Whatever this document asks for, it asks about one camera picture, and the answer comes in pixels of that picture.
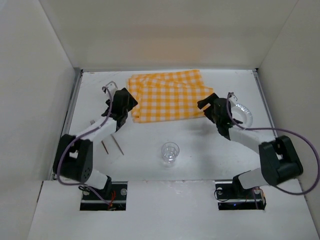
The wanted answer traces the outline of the white round plate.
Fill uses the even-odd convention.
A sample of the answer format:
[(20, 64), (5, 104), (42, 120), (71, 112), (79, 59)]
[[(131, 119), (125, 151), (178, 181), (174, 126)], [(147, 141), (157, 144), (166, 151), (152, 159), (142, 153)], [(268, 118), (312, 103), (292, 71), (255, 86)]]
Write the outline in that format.
[(241, 103), (231, 104), (231, 114), (235, 120), (242, 122), (242, 126), (250, 128), (253, 124), (253, 115), (251, 111)]

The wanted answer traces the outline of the silver spoon copper handle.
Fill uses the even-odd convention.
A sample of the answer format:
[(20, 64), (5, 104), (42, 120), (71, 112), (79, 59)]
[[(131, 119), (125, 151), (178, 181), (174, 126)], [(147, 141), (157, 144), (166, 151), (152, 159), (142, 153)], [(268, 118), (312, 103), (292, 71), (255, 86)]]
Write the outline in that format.
[(124, 156), (125, 154), (124, 154), (122, 148), (120, 147), (118, 141), (117, 141), (116, 138), (114, 137), (114, 135), (111, 135), (111, 137), (112, 137), (114, 143), (116, 144), (117, 148), (119, 149), (120, 153)]

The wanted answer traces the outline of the yellow checkered cloth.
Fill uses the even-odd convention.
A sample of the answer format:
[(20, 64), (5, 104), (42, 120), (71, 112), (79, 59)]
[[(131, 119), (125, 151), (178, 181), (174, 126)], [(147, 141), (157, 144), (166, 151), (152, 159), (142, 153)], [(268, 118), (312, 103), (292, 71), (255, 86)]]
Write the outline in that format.
[(126, 86), (137, 100), (131, 110), (133, 122), (140, 124), (201, 118), (198, 101), (214, 93), (198, 69), (134, 74)]

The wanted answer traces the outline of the clear plastic cup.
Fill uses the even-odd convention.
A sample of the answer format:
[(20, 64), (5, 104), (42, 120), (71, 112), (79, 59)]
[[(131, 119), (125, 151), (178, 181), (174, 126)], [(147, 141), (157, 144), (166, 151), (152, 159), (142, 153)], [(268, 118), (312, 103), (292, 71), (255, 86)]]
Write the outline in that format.
[(161, 147), (161, 157), (163, 165), (167, 168), (173, 167), (180, 153), (179, 146), (174, 142), (166, 142)]

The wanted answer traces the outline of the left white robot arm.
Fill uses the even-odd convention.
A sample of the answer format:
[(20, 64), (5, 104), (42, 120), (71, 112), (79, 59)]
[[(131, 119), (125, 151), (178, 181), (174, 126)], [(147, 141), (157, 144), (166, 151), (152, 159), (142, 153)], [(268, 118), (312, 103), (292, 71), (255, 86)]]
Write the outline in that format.
[(107, 136), (116, 133), (126, 123), (129, 112), (138, 104), (124, 87), (109, 95), (107, 109), (94, 124), (76, 135), (64, 134), (59, 142), (53, 163), (53, 173), (60, 184), (82, 185), (105, 199), (111, 192), (112, 178), (94, 168), (94, 153), (97, 145)]

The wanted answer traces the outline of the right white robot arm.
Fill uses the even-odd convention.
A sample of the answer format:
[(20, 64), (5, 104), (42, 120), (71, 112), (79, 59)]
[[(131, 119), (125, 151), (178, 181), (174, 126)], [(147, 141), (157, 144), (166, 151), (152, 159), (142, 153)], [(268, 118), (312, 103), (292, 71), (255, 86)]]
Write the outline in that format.
[(233, 101), (212, 93), (199, 100), (197, 107), (216, 125), (221, 136), (251, 149), (259, 156), (258, 168), (233, 177), (232, 190), (237, 198), (255, 187), (276, 187), (303, 173), (303, 166), (291, 139), (285, 135), (274, 137), (250, 130), (244, 120), (233, 118), (232, 110), (236, 108)]

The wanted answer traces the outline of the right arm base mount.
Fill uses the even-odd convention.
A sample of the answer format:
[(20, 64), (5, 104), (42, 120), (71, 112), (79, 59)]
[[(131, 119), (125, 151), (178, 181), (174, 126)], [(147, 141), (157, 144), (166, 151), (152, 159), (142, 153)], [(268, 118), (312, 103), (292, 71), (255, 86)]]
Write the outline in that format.
[(215, 181), (214, 198), (220, 211), (265, 210), (265, 194), (259, 187), (244, 189), (239, 176)]

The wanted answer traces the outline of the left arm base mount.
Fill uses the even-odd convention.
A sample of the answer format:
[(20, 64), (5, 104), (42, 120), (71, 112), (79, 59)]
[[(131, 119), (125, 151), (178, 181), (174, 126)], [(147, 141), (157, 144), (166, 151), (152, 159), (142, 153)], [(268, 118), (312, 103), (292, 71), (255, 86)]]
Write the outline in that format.
[(80, 211), (125, 211), (127, 206), (128, 182), (115, 181), (112, 182), (108, 193), (102, 190), (95, 191), (103, 198), (101, 200), (87, 186), (79, 186), (82, 191)]

